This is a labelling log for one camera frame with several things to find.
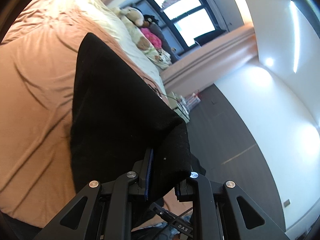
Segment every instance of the window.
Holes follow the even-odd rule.
[[[162,11],[164,1],[142,0],[137,7],[141,8],[146,2],[152,7],[160,27],[173,33],[183,49],[182,53],[196,46],[194,38],[219,28],[206,0],[180,0]]]

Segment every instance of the triangular cutout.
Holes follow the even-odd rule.
[[[264,225],[264,219],[249,205],[243,197],[237,197],[241,214],[247,229]]]
[[[87,203],[88,198],[83,197],[77,204],[66,214],[60,221],[60,225],[76,230],[79,226],[80,219]]]

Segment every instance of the wooden floor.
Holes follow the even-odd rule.
[[[200,97],[187,127],[191,152],[207,170],[206,177],[236,182],[285,231],[276,184],[248,128],[215,85]]]

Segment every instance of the pink plush toy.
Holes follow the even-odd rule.
[[[140,30],[156,49],[161,49],[162,42],[157,36],[151,33],[148,28],[141,28]]]

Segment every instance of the bedside clutter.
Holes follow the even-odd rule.
[[[173,92],[168,95],[169,106],[174,110],[186,123],[190,121],[190,111],[200,102],[198,95],[193,93],[190,97],[184,98]]]

